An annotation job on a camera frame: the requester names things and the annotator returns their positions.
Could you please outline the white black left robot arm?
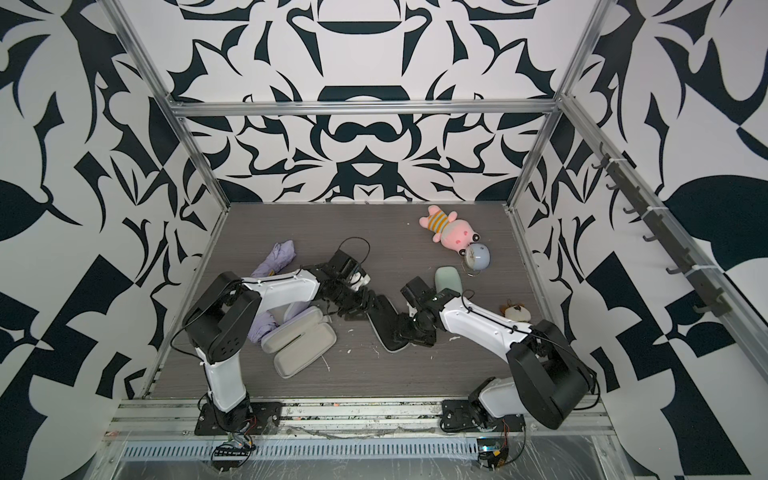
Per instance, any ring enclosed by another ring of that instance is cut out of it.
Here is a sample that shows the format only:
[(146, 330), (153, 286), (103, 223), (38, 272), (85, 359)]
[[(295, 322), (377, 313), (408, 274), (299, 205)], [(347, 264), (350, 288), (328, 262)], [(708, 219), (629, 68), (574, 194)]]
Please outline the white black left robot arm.
[(365, 315), (376, 304), (362, 263), (342, 250), (331, 260), (262, 278), (220, 274), (185, 315), (180, 330), (204, 367), (206, 394), (220, 428), (234, 432), (252, 418), (239, 353), (260, 313), (317, 299), (339, 316)]

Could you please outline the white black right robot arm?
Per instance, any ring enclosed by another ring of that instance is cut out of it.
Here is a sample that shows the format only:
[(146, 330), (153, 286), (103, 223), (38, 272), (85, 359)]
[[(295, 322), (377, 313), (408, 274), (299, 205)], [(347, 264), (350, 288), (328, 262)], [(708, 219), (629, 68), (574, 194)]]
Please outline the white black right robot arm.
[(398, 327), (401, 338), (431, 347), (436, 331), (443, 330), (482, 346), (508, 364), (510, 377), (486, 381), (468, 397), (479, 423), (527, 413), (539, 424), (557, 429), (596, 388), (593, 372), (549, 321), (530, 324), (508, 319), (452, 289), (437, 291), (420, 277), (409, 281), (401, 293), (415, 309)]

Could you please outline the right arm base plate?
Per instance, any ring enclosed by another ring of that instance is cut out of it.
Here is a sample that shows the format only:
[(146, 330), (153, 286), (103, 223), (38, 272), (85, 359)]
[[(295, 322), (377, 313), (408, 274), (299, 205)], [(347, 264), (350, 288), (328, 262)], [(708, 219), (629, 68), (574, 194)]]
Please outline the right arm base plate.
[(498, 421), (490, 416), (478, 400), (443, 400), (439, 428), (448, 434), (493, 432)]

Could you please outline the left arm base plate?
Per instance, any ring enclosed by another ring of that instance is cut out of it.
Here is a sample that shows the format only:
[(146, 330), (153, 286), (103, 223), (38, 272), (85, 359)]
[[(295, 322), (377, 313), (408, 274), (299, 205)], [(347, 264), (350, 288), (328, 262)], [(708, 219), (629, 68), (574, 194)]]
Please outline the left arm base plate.
[(281, 402), (245, 402), (230, 412), (219, 410), (212, 403), (200, 407), (194, 435), (200, 437), (244, 433), (269, 435), (280, 425), (283, 404)]

